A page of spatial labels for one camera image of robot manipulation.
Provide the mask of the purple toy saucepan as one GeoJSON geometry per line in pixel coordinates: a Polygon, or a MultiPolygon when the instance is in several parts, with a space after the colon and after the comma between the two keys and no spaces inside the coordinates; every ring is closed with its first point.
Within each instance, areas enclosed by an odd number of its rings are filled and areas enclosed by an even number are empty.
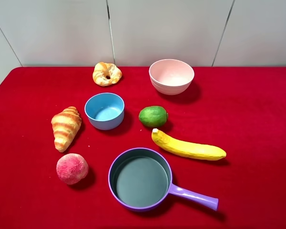
{"type": "Polygon", "coordinates": [[[173,184],[169,163],[160,153],[149,148],[131,148],[117,156],[109,169],[108,183],[116,200],[133,211],[151,210],[169,194],[212,210],[218,208],[217,198],[173,184]]]}

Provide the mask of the straight golden croissant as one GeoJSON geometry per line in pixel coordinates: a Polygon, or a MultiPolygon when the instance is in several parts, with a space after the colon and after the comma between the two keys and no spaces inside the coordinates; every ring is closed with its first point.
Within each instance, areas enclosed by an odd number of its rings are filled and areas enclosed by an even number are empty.
{"type": "Polygon", "coordinates": [[[54,134],[54,145],[59,152],[64,152],[70,146],[78,133],[82,119],[76,107],[69,106],[51,119],[54,134]]]}

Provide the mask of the green lime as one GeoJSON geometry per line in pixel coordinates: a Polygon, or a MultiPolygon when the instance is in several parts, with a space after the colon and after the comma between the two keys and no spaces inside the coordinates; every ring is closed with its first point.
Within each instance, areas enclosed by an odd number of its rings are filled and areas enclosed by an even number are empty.
{"type": "Polygon", "coordinates": [[[157,128],[167,122],[168,113],[161,106],[148,106],[140,111],[139,120],[146,127],[157,128]]]}

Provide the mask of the red tablecloth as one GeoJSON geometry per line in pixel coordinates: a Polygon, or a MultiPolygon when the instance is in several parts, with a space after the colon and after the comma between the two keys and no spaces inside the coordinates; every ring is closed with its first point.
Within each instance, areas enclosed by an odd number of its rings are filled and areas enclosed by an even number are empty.
{"type": "Polygon", "coordinates": [[[158,93],[147,67],[122,67],[111,87],[91,67],[19,67],[0,85],[0,229],[286,229],[286,67],[195,67],[176,96],[158,93]],[[124,119],[111,130],[89,122],[84,106],[100,93],[119,95],[124,119]],[[54,145],[51,119],[74,106],[82,119],[70,146],[54,145]],[[177,156],[157,146],[139,113],[161,106],[157,129],[186,142],[223,149],[217,161],[177,156]],[[175,184],[218,198],[218,211],[169,195],[157,208],[133,212],[108,187],[123,151],[147,147],[169,162],[175,184]],[[73,185],[56,172],[69,153],[89,172],[73,185]]]}

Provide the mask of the pink bowl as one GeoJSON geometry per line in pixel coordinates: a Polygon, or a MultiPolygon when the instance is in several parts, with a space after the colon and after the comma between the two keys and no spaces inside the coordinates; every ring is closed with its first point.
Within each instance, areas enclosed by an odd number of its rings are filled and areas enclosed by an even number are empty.
{"type": "Polygon", "coordinates": [[[165,95],[184,92],[194,79],[194,70],[187,63],[176,59],[162,59],[149,67],[153,87],[165,95]]]}

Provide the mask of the blue bowl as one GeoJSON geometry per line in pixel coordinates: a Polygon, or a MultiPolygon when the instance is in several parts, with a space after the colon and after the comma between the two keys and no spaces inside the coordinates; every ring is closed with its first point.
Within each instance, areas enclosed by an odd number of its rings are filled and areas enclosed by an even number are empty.
{"type": "Polygon", "coordinates": [[[99,130],[111,130],[124,119],[124,100],[114,93],[96,94],[86,102],[84,111],[91,125],[99,130]]]}

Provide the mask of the pink peach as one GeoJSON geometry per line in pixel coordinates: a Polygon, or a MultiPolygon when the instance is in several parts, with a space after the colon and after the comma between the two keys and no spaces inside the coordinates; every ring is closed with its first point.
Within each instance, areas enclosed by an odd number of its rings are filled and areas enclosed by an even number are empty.
{"type": "Polygon", "coordinates": [[[89,166],[83,156],[69,153],[58,160],[56,172],[62,182],[73,185],[87,176],[89,166]]]}

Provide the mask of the yellow banana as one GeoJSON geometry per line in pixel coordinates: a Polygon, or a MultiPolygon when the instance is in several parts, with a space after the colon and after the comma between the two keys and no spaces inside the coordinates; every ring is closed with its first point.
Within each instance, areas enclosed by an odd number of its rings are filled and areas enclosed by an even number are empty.
{"type": "Polygon", "coordinates": [[[178,140],[157,128],[152,130],[151,137],[157,146],[177,156],[209,161],[226,157],[226,152],[219,147],[178,140]]]}

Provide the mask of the ring-shaped croissant bread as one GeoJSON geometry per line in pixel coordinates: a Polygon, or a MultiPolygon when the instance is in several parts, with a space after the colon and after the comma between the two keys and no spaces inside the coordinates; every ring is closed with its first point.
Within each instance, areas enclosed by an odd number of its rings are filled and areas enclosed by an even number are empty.
{"type": "Polygon", "coordinates": [[[92,74],[93,81],[99,86],[110,86],[118,83],[122,71],[113,63],[99,62],[95,65],[92,74]]]}

